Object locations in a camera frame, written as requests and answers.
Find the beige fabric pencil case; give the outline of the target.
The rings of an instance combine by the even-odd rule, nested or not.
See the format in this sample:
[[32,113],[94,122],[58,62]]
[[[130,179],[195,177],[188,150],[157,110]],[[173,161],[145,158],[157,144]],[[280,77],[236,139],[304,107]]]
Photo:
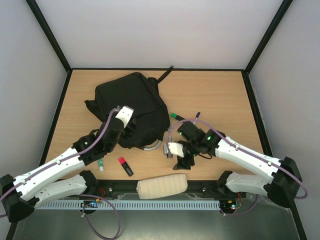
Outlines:
[[139,180],[136,191],[140,199],[152,200],[184,193],[187,188],[187,175],[184,173],[176,173]]

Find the black student backpack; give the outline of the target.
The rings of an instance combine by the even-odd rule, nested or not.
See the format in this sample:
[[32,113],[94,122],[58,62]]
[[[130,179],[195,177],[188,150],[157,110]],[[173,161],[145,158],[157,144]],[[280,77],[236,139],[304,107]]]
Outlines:
[[139,117],[136,120],[136,129],[130,139],[119,140],[119,145],[127,149],[138,148],[144,151],[153,151],[162,144],[162,141],[155,148],[158,141],[152,138],[155,136],[156,130],[152,129],[151,135],[147,135],[147,127],[152,125],[155,127],[155,125],[161,124],[161,120],[164,120],[161,112],[160,114],[159,112],[156,113],[156,109],[160,104],[155,104],[154,100],[160,100],[161,104],[164,101],[161,100],[162,98],[158,98],[160,94],[158,95],[157,92],[154,92],[155,89],[143,77],[145,76],[142,73],[133,72],[118,79],[102,83],[95,88],[94,99],[85,100],[84,103],[87,109],[101,122],[106,121],[110,111],[118,106],[128,106],[134,109],[132,118]]

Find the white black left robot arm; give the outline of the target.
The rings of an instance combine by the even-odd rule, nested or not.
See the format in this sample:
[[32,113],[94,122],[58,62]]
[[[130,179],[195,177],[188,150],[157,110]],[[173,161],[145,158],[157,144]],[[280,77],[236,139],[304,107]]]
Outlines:
[[135,124],[133,117],[113,117],[42,166],[16,177],[3,175],[0,178],[3,216],[16,223],[50,201],[93,193],[97,180],[83,168],[112,152]]

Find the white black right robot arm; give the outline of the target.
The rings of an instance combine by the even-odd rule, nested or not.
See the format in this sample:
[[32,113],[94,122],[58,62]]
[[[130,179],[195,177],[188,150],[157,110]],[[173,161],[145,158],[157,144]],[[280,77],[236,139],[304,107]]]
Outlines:
[[279,159],[245,147],[208,123],[207,132],[198,128],[192,119],[183,119],[174,125],[183,141],[171,141],[168,136],[166,147],[177,156],[175,170],[189,170],[195,164],[195,156],[200,154],[231,161],[249,171],[251,175],[241,175],[225,171],[217,181],[218,191],[229,196],[231,193],[251,193],[268,197],[273,203],[290,208],[299,198],[303,180],[296,162],[285,157]]

